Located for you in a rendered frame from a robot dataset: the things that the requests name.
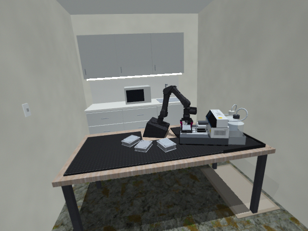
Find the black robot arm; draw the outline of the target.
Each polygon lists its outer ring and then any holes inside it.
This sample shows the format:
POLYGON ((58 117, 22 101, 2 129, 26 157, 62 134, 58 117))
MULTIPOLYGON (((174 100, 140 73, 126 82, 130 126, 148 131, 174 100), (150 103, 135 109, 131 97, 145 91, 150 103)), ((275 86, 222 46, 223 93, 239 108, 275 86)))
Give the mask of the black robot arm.
POLYGON ((167 117, 168 112, 167 112, 167 107, 168 107, 168 101, 170 98, 171 93, 173 93, 181 102, 181 104, 183 105, 184 109, 184 115, 183 114, 183 120, 188 123, 190 120, 190 114, 192 115, 196 115, 197 114, 197 107, 190 107, 191 102, 186 99, 176 88, 177 86, 169 86, 167 88, 163 89, 163 94, 164 94, 164 98, 163 98, 163 105, 162 105, 162 109, 160 111, 160 115, 158 116, 158 120, 151 120, 151 123, 154 124, 159 124, 159 125, 163 125, 163 126, 168 126, 167 123, 163 122, 164 117, 167 117), (189 114, 189 115, 187 115, 189 114))

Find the white well plate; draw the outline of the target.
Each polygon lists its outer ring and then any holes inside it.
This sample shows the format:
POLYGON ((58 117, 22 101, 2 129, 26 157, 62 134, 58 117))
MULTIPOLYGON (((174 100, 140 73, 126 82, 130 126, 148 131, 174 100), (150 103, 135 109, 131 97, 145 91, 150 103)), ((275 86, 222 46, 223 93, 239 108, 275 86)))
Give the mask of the white well plate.
POLYGON ((182 130, 191 130, 191 125, 182 125, 182 130))
POLYGON ((130 135, 129 137, 125 138, 124 141, 131 142, 138 138, 138 136, 130 135))
POLYGON ((168 138, 163 138, 159 140, 163 145, 168 146, 168 145, 172 145, 174 144, 174 142, 172 142, 171 140, 169 140, 168 138))

